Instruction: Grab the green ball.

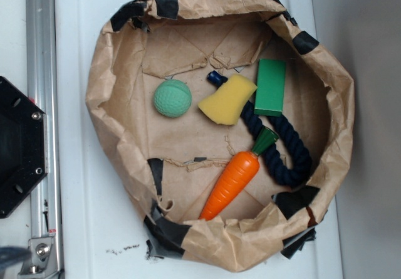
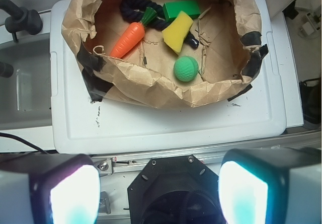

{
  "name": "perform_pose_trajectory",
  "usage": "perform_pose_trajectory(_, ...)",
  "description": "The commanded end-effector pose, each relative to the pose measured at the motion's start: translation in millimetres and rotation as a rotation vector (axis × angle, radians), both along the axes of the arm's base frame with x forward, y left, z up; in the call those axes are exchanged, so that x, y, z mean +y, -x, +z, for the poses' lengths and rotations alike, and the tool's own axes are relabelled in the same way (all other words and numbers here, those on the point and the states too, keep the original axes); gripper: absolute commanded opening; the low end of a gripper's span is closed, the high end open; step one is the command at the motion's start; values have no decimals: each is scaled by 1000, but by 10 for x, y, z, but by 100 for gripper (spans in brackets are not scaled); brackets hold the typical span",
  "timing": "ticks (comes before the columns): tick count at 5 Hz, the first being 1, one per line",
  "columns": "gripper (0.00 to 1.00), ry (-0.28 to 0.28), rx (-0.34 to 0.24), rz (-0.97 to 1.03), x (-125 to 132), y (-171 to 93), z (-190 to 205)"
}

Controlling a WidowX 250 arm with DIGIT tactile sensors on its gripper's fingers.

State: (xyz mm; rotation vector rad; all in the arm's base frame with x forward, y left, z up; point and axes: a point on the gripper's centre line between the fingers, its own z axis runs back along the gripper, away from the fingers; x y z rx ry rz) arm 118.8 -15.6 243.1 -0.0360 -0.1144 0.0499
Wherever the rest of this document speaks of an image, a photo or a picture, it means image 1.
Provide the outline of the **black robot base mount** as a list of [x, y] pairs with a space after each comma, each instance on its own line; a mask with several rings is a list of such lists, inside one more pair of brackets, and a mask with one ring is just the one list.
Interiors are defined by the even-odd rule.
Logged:
[[45, 113], [1, 77], [1, 218], [9, 217], [47, 175]]

